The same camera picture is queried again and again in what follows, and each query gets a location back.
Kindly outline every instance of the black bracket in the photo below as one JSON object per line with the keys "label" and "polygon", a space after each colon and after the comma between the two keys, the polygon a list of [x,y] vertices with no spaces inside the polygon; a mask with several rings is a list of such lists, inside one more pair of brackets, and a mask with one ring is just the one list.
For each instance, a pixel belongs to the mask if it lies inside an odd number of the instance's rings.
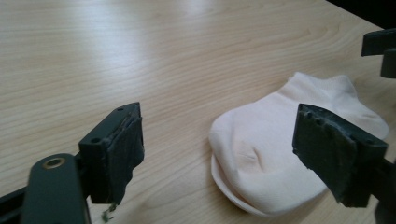
{"label": "black bracket", "polygon": [[384,55],[381,77],[396,78],[396,29],[364,35],[361,56]]}
{"label": "black bracket", "polygon": [[373,194],[377,223],[396,223],[396,165],[384,159],[385,142],[329,110],[301,104],[292,145],[337,202],[366,207]]}
{"label": "black bracket", "polygon": [[144,159],[140,104],[111,112],[79,142],[79,153],[37,162],[28,186],[0,198],[0,223],[91,223],[86,198],[120,204]]}

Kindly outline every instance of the dark background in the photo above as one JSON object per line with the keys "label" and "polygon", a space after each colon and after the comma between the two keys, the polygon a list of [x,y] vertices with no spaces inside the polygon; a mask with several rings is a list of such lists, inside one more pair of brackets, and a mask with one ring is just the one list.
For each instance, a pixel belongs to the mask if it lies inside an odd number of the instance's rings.
{"label": "dark background", "polygon": [[383,28],[396,28],[396,0],[328,0]]}

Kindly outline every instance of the table surface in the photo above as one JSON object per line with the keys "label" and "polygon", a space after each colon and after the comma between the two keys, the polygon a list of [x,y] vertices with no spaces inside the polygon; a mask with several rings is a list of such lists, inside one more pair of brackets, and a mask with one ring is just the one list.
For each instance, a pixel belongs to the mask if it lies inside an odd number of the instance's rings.
{"label": "table surface", "polygon": [[[207,139],[216,117],[296,71],[345,74],[389,125],[393,161],[396,80],[360,56],[375,30],[324,0],[1,1],[0,193],[140,102],[146,158],[111,223],[375,223],[376,199],[348,209],[329,192],[281,217],[248,214],[214,183]],[[92,222],[107,208],[90,204]]]}

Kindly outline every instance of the white sock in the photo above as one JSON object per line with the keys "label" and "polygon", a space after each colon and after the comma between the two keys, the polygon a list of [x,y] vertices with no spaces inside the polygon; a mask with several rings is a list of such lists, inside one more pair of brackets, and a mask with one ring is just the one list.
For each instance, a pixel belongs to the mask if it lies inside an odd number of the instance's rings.
{"label": "white sock", "polygon": [[226,112],[212,125],[213,178],[240,208],[279,215],[326,189],[292,153],[299,103],[331,110],[378,138],[388,134],[388,125],[358,100],[347,76],[318,79],[296,73],[280,90]]}

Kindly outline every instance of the wood grain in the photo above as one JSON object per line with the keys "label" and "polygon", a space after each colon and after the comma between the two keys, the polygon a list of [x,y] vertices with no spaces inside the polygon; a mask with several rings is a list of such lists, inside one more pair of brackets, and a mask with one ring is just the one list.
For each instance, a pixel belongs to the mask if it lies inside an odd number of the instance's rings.
{"label": "wood grain", "polygon": [[[281,87],[294,72],[345,74],[389,125],[396,82],[362,58],[379,30],[324,0],[0,2],[0,194],[78,141],[117,106],[140,102],[145,161],[112,223],[374,223],[330,193],[282,217],[234,206],[210,175],[213,120]],[[103,205],[90,205],[101,223]]]}

